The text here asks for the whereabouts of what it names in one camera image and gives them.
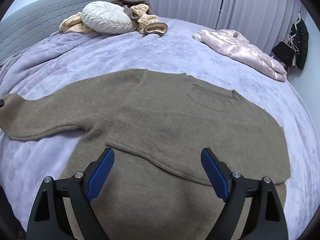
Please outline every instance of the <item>sweater sleeve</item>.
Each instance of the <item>sweater sleeve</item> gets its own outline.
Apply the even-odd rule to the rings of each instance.
[[[89,131],[102,114],[113,118],[143,74],[144,70],[127,70],[89,78],[33,101],[8,94],[0,108],[0,128],[19,141],[66,130]]]

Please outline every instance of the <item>pile of clothes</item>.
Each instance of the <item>pile of clothes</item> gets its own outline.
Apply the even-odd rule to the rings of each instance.
[[[193,34],[196,41],[208,45],[215,52],[230,57],[252,67],[260,73],[278,81],[287,80],[287,72],[283,66],[261,51],[238,31],[235,30],[202,30]]]
[[[151,5],[146,0],[113,0],[112,3],[121,6],[123,8],[123,12],[132,21],[132,28],[130,28],[129,31],[139,31],[141,34],[155,33],[160,35],[167,32],[167,24],[160,22],[157,15],[151,14]],[[63,20],[59,29],[65,33],[91,33],[97,31],[84,23],[83,20],[82,14],[79,12],[70,16],[68,19]]]

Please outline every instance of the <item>brown sweater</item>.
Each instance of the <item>brown sweater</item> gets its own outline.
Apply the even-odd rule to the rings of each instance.
[[[112,240],[205,239],[223,202],[201,166],[204,147],[245,177],[271,177],[284,203],[290,164],[283,129],[234,90],[135,69],[75,82],[35,101],[15,94],[4,100],[0,127],[12,139],[87,131],[62,178],[84,170],[105,147],[115,150],[115,165],[92,201]]]

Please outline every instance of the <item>white round pillow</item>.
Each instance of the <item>white round pillow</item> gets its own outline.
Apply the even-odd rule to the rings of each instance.
[[[85,25],[102,34],[122,34],[133,29],[124,9],[110,2],[91,2],[83,8],[80,17]]]

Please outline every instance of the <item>quilted headboard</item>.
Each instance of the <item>quilted headboard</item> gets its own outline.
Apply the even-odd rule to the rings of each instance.
[[[113,0],[38,0],[3,19],[0,22],[0,63],[57,31],[64,19],[80,12],[92,1]]]

